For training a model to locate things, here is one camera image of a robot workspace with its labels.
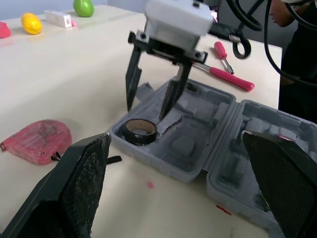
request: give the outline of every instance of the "gray tray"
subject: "gray tray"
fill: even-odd
[[[154,91],[146,83],[139,87],[140,103],[110,130],[112,142],[124,153],[183,182],[193,180],[210,166],[208,154],[229,118],[235,97],[215,88],[188,80],[187,87],[171,112],[159,122],[168,82]],[[158,137],[147,146],[135,146],[122,135],[129,119],[142,118],[157,124]]]
[[[284,237],[261,195],[240,135],[251,130],[287,137],[317,161],[316,125],[253,101],[236,103],[233,95],[193,80],[188,80],[174,109],[159,122],[167,84],[156,91],[148,83],[139,87],[140,103],[110,129],[113,144],[183,182],[190,182],[201,170],[208,171],[210,197],[268,228],[270,238]],[[135,146],[124,139],[122,125],[134,118],[157,124],[155,142]]]

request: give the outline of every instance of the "white box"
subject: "white box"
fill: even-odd
[[[46,21],[50,24],[54,24],[64,28],[71,27],[71,18],[69,14],[54,10],[45,10],[44,16]]]

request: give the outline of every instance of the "red screwdriver handle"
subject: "red screwdriver handle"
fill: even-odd
[[[214,75],[217,76],[229,83],[232,83],[234,85],[237,85],[238,87],[250,92],[254,89],[255,85],[254,83],[248,82],[246,80],[243,80],[241,78],[238,78],[234,75],[232,75],[231,73],[225,72],[221,69],[215,68],[215,67],[210,67],[209,72]]]
[[[220,41],[217,41],[213,47],[214,47],[214,51],[217,53],[217,56],[219,57],[219,59],[222,60],[222,59],[227,58],[226,50],[224,49],[224,47]]]

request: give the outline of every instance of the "screwdriver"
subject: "screwdriver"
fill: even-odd
[[[215,68],[215,67],[210,67],[206,64],[202,64],[202,63],[194,63],[194,66],[203,69],[204,71],[208,71],[210,74],[221,78],[229,83],[232,83],[248,92],[252,91],[255,87],[254,83],[251,83],[249,81],[243,80],[241,78],[238,78],[226,71],[223,71],[219,68]]]
[[[226,63],[228,72],[231,74],[234,74],[234,71],[232,69],[232,67],[229,65],[228,61],[227,61],[227,52],[224,49],[222,43],[220,41],[217,41],[214,44],[214,51],[216,52],[217,56],[219,57],[219,59],[224,60],[224,62]]]

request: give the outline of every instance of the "person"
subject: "person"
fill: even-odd
[[[297,14],[317,25],[315,1],[295,8]],[[281,0],[272,0],[270,15],[280,27],[290,25],[294,18]],[[281,69],[303,81],[317,84],[317,31],[298,23],[291,43],[282,59]],[[281,77],[279,110],[317,122],[317,88]]]

